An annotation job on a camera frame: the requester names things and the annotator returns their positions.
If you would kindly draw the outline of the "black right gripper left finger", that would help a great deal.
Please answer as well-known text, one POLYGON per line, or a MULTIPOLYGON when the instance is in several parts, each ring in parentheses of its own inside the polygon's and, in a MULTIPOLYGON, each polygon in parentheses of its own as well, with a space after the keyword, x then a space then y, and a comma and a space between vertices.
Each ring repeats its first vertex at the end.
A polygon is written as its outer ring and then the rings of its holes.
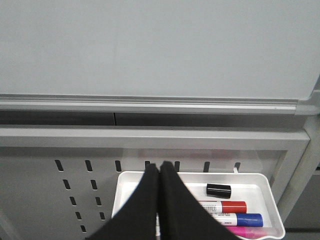
POLYGON ((89 240, 155 240, 159 170, 146 167, 142 178, 121 209, 89 240))

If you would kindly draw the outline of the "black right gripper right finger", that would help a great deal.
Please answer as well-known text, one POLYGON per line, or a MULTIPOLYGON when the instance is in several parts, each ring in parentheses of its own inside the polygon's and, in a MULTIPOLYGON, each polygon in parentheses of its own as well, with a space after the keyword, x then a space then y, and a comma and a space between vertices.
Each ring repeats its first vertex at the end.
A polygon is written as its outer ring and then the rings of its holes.
POLYGON ((159 172, 159 225, 162 240, 237 240, 198 203, 173 164, 159 172))

